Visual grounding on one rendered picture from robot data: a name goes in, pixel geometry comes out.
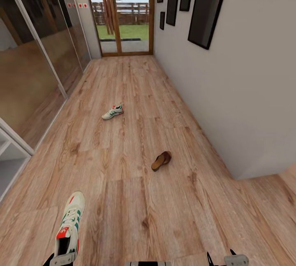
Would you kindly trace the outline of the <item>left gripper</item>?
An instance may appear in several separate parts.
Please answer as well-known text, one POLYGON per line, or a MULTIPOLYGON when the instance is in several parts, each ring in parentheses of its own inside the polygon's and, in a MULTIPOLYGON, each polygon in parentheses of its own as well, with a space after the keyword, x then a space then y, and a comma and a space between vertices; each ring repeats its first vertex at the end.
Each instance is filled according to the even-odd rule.
MULTIPOLYGON (((49 266, 49 261, 53 258, 54 258, 54 253, 49 257, 49 259, 46 261, 46 263, 43 266, 49 266)), ((73 266, 73 262, 63 266, 73 266)))

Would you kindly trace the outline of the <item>gym shoe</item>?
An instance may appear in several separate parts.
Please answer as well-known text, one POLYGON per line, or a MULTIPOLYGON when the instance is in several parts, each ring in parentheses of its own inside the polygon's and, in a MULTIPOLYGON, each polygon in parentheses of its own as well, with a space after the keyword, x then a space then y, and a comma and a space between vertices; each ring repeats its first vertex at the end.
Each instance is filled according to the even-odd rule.
POLYGON ((85 197, 81 191, 74 192, 65 206, 60 230, 55 238, 54 257, 79 251, 78 228, 85 208, 85 197))
POLYGON ((119 105, 118 107, 113 106, 112 109, 108 113, 102 115, 102 119, 108 120, 108 119, 111 119, 115 115, 123 114, 123 112, 124 111, 123 111, 122 105, 119 105))

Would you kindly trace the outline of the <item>sandal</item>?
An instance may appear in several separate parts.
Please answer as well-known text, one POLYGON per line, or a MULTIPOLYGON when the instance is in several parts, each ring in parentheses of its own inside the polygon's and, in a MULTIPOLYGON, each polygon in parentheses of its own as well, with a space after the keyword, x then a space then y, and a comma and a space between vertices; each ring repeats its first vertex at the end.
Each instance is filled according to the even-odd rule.
POLYGON ((160 156, 157 157, 156 161, 152 164, 151 168, 154 172, 156 172, 161 165, 168 164, 171 160, 172 154, 171 152, 163 152, 160 156))

